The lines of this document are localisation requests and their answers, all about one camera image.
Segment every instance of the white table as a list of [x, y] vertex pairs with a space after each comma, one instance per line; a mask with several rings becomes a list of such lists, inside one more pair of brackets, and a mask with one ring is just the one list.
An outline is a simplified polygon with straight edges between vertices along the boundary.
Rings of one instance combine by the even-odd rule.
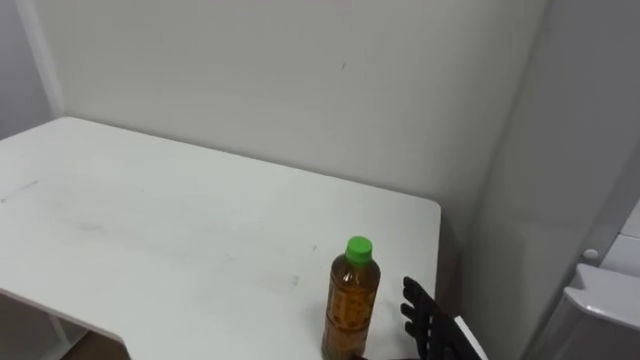
[[352, 235], [382, 270], [368, 355], [415, 355], [401, 279], [435, 288], [433, 201], [80, 119], [0, 141], [0, 199], [0, 290], [133, 360], [320, 359]]

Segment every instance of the white wall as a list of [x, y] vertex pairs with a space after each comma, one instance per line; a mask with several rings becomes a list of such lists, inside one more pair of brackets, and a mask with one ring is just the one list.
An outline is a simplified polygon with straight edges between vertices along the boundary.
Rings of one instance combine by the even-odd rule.
[[600, 267], [640, 277], [640, 202], [629, 215]]
[[464, 313], [492, 360], [519, 358], [581, 244], [610, 243], [638, 199], [639, 13], [557, 0], [545, 18], [463, 254]]
[[545, 2], [35, 8], [66, 114], [432, 197], [462, 229]]
[[0, 1], [0, 139], [52, 119], [13, 1]]

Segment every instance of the brown liquid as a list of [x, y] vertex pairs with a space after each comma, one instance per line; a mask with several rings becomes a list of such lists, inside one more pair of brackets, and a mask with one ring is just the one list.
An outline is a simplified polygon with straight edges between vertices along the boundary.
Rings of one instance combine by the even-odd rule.
[[349, 360], [364, 354], [379, 283], [380, 268], [373, 260], [352, 265], [340, 255], [333, 261], [322, 337], [325, 360]]

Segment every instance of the bottle cap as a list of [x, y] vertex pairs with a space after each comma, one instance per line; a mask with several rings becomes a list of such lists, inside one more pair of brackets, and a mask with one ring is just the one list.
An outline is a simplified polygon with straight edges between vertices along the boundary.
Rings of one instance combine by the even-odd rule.
[[354, 236], [347, 243], [345, 255], [353, 265], [363, 265], [371, 261], [373, 244], [364, 236]]

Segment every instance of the scuff mark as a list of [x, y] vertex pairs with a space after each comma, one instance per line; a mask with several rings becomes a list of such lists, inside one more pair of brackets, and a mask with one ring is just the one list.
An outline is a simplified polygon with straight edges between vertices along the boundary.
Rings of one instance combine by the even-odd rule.
[[38, 180], [33, 180], [32, 182], [22, 186], [21, 188], [11, 192], [9, 195], [3, 197], [2, 199], [0, 199], [0, 204], [4, 204], [7, 202], [7, 200], [9, 200], [11, 197], [13, 197], [14, 195], [18, 194], [21, 191], [27, 190], [28, 188], [35, 186], [39, 183]]
[[291, 277], [291, 292], [293, 292], [293, 290], [296, 289], [296, 287], [298, 286], [298, 283], [300, 282], [300, 276], [298, 275], [293, 275]]
[[78, 230], [86, 231], [86, 232], [94, 232], [102, 230], [101, 225], [93, 224], [90, 222], [81, 222], [77, 226]]
[[226, 258], [224, 258], [224, 260], [222, 260], [222, 267], [226, 267], [228, 265], [236, 263], [237, 261], [238, 261], [238, 258], [235, 258], [235, 257], [232, 257], [232, 256], [226, 257]]

